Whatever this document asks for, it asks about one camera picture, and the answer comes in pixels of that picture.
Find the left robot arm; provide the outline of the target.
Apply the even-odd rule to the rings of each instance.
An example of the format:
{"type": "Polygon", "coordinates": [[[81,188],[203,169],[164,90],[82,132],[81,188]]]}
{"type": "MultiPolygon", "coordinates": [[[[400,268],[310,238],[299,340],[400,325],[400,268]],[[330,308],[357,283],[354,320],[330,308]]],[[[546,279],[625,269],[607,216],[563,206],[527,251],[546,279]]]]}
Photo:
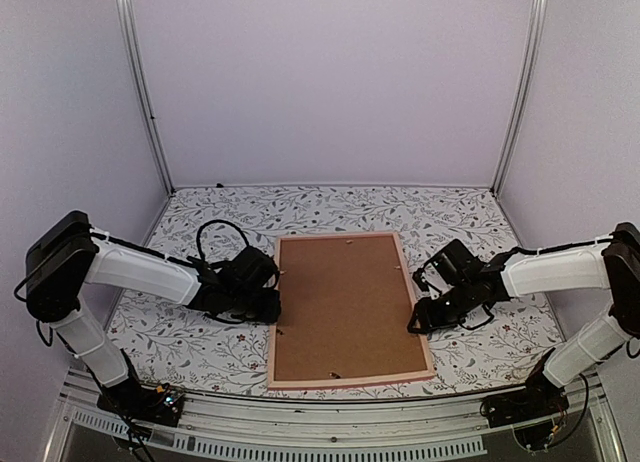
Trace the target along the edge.
{"type": "Polygon", "coordinates": [[[107,336],[105,311],[88,296],[139,292],[230,325],[272,325],[281,314],[279,267],[246,237],[241,241],[227,260],[208,260],[201,242],[196,255],[181,259],[115,237],[73,210],[28,249],[14,296],[66,343],[116,406],[138,416],[148,394],[107,336]]]}

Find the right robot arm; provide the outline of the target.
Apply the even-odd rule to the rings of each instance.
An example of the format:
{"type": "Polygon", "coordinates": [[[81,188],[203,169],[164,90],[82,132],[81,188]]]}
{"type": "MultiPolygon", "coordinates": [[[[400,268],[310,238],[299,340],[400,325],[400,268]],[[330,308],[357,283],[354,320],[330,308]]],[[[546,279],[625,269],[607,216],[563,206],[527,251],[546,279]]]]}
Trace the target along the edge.
{"type": "Polygon", "coordinates": [[[490,314],[498,303],[529,295],[587,290],[608,294],[609,306],[545,353],[528,376],[516,403],[527,418],[539,417],[569,382],[639,336],[639,230],[630,222],[588,241],[514,247],[488,261],[455,239],[424,265],[447,287],[415,303],[407,325],[411,334],[463,327],[477,308],[490,314]]]}

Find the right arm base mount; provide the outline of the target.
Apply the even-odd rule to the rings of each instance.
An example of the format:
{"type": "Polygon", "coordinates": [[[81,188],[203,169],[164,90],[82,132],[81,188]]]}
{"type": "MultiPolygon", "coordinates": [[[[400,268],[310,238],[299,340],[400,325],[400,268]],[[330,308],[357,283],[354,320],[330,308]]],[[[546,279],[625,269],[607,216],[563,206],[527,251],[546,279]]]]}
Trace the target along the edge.
{"type": "Polygon", "coordinates": [[[568,408],[568,398],[563,389],[555,386],[524,387],[484,398],[480,414],[491,428],[495,428],[561,413],[568,408]]]}

